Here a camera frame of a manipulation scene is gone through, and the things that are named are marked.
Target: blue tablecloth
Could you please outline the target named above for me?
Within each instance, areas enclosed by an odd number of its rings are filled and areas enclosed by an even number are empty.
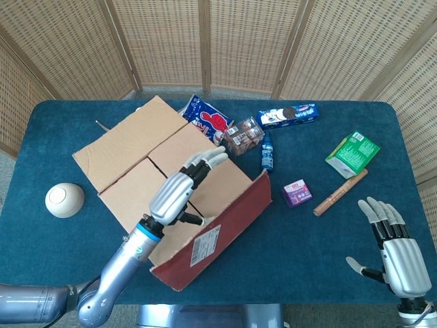
[[[144,103],[53,100],[33,110],[0,217],[0,282],[63,285],[100,274],[126,233],[71,155],[101,136],[95,120],[114,126]],[[175,109],[185,104],[168,103]],[[211,103],[239,121],[260,109],[306,102]],[[345,262],[351,255],[369,267],[382,265],[371,227],[356,205],[368,195],[392,203],[404,216],[437,284],[436,251],[394,110],[381,102],[316,104],[318,121],[271,130],[273,203],[255,223],[182,292],[158,281],[147,265],[120,296],[120,303],[396,302],[385,286],[361,277]],[[313,208],[344,182],[324,159],[355,130],[381,151],[367,166],[368,176],[317,218]],[[249,177],[256,177],[259,148],[235,162]],[[313,199],[289,209],[281,188],[302,178]],[[85,192],[84,207],[69,219],[53,217],[44,206],[46,192],[59,182],[77,183]],[[435,298],[435,287],[429,296]]]

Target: blue bottle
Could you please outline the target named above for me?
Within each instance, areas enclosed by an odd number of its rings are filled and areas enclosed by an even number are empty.
[[[261,155],[261,167],[268,172],[273,171],[273,145],[268,131],[266,131],[266,135],[264,136],[261,145]]]

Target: green box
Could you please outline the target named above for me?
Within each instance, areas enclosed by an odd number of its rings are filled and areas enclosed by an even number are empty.
[[[325,161],[348,179],[359,174],[379,149],[378,145],[355,131],[344,138]]]

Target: oreo cookie box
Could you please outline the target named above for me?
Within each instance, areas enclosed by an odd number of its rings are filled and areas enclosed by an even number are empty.
[[[307,104],[259,111],[256,120],[259,126],[266,130],[269,128],[311,123],[318,117],[319,112],[315,104]]]

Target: small purple box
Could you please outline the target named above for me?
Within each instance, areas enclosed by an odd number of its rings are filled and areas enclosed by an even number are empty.
[[[313,196],[303,180],[299,180],[282,188],[282,194],[290,208],[310,200]]]

